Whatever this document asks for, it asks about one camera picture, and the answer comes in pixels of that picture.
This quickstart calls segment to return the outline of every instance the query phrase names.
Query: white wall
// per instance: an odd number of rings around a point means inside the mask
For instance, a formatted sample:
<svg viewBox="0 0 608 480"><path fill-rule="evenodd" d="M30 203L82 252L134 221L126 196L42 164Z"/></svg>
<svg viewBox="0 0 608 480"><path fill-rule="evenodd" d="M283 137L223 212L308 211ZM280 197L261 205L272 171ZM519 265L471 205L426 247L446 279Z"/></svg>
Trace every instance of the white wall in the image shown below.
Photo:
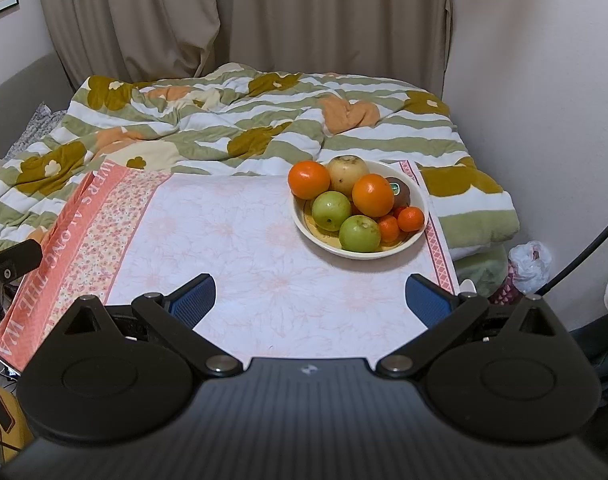
<svg viewBox="0 0 608 480"><path fill-rule="evenodd" d="M53 51L40 0L0 13L0 84Z"/></svg>
<svg viewBox="0 0 608 480"><path fill-rule="evenodd" d="M608 223L608 0L454 0L454 19L444 100L560 270ZM608 241L546 298L575 328L607 279Z"/></svg>

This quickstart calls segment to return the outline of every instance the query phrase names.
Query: pillow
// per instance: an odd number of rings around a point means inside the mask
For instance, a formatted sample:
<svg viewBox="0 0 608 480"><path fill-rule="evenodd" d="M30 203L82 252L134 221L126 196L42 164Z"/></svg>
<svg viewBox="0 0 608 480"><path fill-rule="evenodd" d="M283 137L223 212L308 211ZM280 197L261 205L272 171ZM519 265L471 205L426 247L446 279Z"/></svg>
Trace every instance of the pillow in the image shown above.
<svg viewBox="0 0 608 480"><path fill-rule="evenodd" d="M4 162L15 158L15 155L18 153L25 152L31 144L50 134L63 119L64 115L66 115L65 111L51 112L46 104L42 103L39 105L24 133L6 152Z"/></svg>

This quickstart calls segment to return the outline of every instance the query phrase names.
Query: pink floral tablecloth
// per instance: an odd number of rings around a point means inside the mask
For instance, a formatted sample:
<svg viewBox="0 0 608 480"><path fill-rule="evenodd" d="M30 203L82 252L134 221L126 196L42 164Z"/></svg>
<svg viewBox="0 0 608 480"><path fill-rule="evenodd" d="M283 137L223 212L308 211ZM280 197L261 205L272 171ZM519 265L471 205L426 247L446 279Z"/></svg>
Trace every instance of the pink floral tablecloth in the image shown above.
<svg viewBox="0 0 608 480"><path fill-rule="evenodd" d="M424 186L412 163L398 169ZM289 200L284 177L171 175L105 162L22 283L0 327L0 357L22 370L81 294L127 304L206 272L217 299L194 330L245 365L254 356L374 364L426 329L404 300L410 274L459 291L436 215L408 250L362 262L303 237Z"/></svg>

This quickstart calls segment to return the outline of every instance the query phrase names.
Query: comforter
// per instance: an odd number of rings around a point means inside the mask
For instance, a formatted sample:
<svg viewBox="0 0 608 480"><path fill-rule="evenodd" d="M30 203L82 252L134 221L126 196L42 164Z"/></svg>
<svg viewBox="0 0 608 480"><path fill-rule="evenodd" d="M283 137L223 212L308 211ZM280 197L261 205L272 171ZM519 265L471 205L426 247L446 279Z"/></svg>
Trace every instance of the comforter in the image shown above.
<svg viewBox="0 0 608 480"><path fill-rule="evenodd" d="M435 95L386 78L229 63L184 80L89 78L60 126L0 170L0 250L42 240L104 160L149 171L286 175L300 160L349 153L417 163L454 260L519 228L510 195L476 168Z"/></svg>

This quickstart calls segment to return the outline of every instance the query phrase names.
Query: curtain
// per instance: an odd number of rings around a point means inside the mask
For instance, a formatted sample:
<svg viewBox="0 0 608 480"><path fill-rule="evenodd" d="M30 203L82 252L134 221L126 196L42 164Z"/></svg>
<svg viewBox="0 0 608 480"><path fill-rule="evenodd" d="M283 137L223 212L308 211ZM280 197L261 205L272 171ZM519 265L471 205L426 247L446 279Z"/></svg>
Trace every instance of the curtain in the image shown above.
<svg viewBox="0 0 608 480"><path fill-rule="evenodd" d="M217 65L231 60L263 71L383 76L442 95L448 0L217 3Z"/></svg>
<svg viewBox="0 0 608 480"><path fill-rule="evenodd" d="M42 0L72 81L153 80L228 61L401 79L442 94L449 0Z"/></svg>
<svg viewBox="0 0 608 480"><path fill-rule="evenodd" d="M75 86L93 74L128 82L193 77L220 28L215 0L41 0Z"/></svg>

